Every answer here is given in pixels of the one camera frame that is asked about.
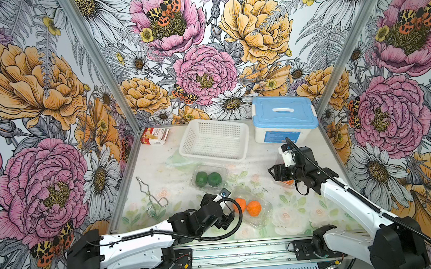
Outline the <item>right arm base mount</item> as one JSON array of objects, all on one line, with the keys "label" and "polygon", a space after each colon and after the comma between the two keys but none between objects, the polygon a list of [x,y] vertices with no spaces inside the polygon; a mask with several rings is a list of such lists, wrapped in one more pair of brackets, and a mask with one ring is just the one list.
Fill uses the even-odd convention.
[{"label": "right arm base mount", "polygon": [[295,254],[296,260],[316,260],[328,259],[334,257],[344,258],[346,255],[342,252],[336,252],[329,249],[324,240],[326,232],[336,229],[335,225],[325,225],[316,229],[312,233],[311,239],[301,239],[291,241],[287,245],[287,251]]}]

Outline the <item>green toy fruit left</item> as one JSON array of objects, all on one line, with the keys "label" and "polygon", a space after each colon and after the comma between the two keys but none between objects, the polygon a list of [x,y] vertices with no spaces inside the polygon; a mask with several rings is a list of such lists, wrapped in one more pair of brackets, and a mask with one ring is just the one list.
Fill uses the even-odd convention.
[{"label": "green toy fruit left", "polygon": [[205,187],[208,185],[208,174],[206,172],[200,171],[195,175],[194,181],[197,187]]}]

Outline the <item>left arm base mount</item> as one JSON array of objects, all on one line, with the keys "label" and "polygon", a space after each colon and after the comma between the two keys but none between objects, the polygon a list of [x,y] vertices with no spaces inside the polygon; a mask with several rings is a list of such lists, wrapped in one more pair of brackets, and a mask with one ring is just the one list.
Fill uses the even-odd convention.
[{"label": "left arm base mount", "polygon": [[154,268],[140,269],[191,269],[193,263],[193,250],[190,248],[177,249],[174,247],[160,249],[161,259]]}]

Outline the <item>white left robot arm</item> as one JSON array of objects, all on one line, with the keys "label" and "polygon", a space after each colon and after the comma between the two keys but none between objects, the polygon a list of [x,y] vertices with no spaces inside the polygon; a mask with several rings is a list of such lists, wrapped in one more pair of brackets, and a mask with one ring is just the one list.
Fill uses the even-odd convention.
[{"label": "white left robot arm", "polygon": [[227,190],[206,194],[200,208],[129,233],[84,234],[68,250],[67,269],[167,269],[176,261],[173,247],[192,241],[215,242],[235,234],[242,208]]}]

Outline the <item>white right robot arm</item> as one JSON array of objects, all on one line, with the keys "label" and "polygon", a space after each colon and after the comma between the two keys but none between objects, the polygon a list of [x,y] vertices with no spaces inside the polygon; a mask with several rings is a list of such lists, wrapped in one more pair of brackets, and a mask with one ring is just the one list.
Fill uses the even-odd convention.
[{"label": "white right robot arm", "polygon": [[425,239],[416,221],[399,218],[341,181],[333,170],[320,167],[312,150],[287,142],[279,148],[283,162],[269,168],[277,182],[303,183],[307,190],[333,202],[366,231],[366,236],[325,225],[313,232],[309,244],[294,245],[297,257],[350,255],[374,269],[425,269],[430,265]]}]

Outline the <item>green toy fruit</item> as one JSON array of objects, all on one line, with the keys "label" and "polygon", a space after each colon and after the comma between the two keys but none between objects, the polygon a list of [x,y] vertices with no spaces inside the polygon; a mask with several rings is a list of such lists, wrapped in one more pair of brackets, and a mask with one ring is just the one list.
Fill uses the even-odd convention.
[{"label": "green toy fruit", "polygon": [[222,184],[222,176],[220,173],[212,172],[207,177],[208,185],[211,187],[218,187],[220,184]]},{"label": "green toy fruit", "polygon": [[205,187],[208,185],[208,174],[206,172],[200,171],[195,175],[194,181],[197,187]]}]

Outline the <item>green toy fruit right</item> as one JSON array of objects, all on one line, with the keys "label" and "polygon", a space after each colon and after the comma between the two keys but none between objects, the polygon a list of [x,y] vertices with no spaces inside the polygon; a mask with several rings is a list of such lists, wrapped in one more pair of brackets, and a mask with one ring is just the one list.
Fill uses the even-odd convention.
[{"label": "green toy fruit right", "polygon": [[220,173],[212,172],[207,177],[208,185],[211,187],[218,187],[220,184],[222,184],[222,176]]}]

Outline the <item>metal tongs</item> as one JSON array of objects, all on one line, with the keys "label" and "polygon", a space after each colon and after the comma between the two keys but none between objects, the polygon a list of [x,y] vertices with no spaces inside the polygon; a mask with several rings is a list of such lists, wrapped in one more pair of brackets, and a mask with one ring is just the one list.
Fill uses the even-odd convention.
[{"label": "metal tongs", "polygon": [[136,181],[139,184],[139,191],[145,194],[149,200],[150,206],[146,210],[148,217],[152,218],[157,215],[157,207],[166,208],[169,205],[169,201],[165,197],[160,199],[156,198],[151,193],[150,186],[146,184],[140,177],[136,176]]}]

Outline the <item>white perforated plastic basket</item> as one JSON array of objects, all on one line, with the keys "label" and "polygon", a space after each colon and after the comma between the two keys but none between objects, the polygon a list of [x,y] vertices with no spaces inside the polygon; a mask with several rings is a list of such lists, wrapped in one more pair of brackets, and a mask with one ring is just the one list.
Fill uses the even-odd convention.
[{"label": "white perforated plastic basket", "polygon": [[247,157],[248,145],[247,124],[197,119],[187,125],[179,154],[204,162],[241,163]]}]

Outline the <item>red and white carton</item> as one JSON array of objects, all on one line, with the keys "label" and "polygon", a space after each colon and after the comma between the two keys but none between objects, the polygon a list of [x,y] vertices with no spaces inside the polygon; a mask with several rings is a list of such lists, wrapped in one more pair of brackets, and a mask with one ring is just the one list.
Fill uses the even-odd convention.
[{"label": "red and white carton", "polygon": [[169,128],[147,127],[142,132],[140,142],[143,145],[164,145],[169,132]]}]

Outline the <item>blue lidded storage box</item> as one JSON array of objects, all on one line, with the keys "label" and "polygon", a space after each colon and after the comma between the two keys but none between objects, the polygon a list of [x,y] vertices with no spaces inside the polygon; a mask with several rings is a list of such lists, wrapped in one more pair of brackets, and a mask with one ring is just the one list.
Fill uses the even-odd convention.
[{"label": "blue lidded storage box", "polygon": [[284,143],[289,138],[298,144],[319,126],[316,110],[305,97],[256,97],[251,112],[257,143]]}]

